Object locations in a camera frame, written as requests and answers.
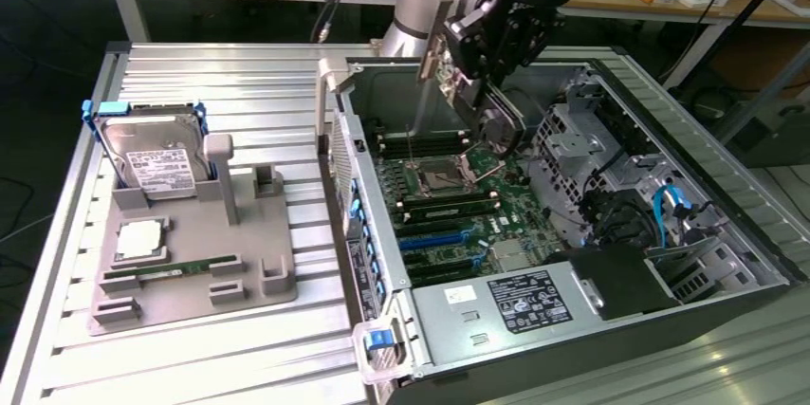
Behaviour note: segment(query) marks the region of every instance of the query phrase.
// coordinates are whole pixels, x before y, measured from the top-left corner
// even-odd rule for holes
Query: floor
[[[304,42],[316,5],[253,0],[140,0],[153,41]],[[383,35],[392,8],[345,6],[331,42]],[[0,0],[0,369],[45,241],[105,44],[125,40],[112,0]],[[691,25],[568,18],[553,45],[621,46],[659,74]],[[700,75],[711,80],[711,74]],[[33,189],[30,200],[26,188]],[[37,222],[14,237],[6,233]]]

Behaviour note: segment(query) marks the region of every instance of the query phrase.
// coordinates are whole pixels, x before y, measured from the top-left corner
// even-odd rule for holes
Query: motherboard
[[[459,136],[380,138],[377,146],[376,173],[413,286],[539,266],[564,248],[515,158],[499,160]]]

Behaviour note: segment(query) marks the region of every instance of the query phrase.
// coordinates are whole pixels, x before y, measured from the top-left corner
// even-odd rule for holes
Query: warning label
[[[128,152],[126,159],[144,192],[170,192],[193,188],[193,174],[185,149]]]
[[[492,280],[487,284],[505,329],[512,334],[573,319],[547,271]]]

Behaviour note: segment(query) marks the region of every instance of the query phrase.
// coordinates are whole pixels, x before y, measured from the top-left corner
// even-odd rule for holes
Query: aluminum extrusion table
[[[92,99],[200,100],[210,131],[233,135],[232,173],[275,162],[284,175],[300,297],[285,304],[92,338],[90,277],[112,169],[85,129],[68,170],[0,403],[361,403],[313,143],[316,61],[368,56],[363,45],[134,45],[104,60]],[[599,58],[800,267],[810,231],[627,56]],[[795,291],[696,341],[493,403],[798,403],[810,400],[810,292]]]

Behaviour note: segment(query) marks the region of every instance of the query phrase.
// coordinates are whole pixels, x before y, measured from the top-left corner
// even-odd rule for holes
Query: hard drive
[[[152,200],[196,195],[194,182],[212,178],[202,151],[205,110],[200,103],[104,101],[92,126],[121,187],[141,188]]]

